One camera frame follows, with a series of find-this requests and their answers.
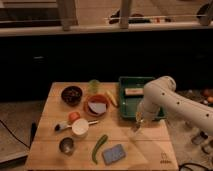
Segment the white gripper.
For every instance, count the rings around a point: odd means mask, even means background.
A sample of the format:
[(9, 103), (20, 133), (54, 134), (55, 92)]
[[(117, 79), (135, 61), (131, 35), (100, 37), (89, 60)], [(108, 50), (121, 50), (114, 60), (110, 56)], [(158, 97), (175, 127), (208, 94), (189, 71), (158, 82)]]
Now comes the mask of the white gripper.
[(136, 108), (136, 124), (140, 126), (144, 121), (153, 121), (159, 112), (159, 107), (156, 104), (141, 100)]

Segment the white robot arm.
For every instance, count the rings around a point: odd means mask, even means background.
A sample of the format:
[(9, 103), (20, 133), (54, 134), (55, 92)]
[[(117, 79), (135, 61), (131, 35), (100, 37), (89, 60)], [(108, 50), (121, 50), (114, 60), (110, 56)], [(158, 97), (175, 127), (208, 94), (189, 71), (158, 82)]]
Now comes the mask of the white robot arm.
[(176, 82), (170, 76), (162, 76), (146, 83), (143, 98), (136, 108), (136, 121), (152, 121), (157, 117), (159, 109), (164, 108), (213, 136), (213, 108), (185, 98), (175, 90)]

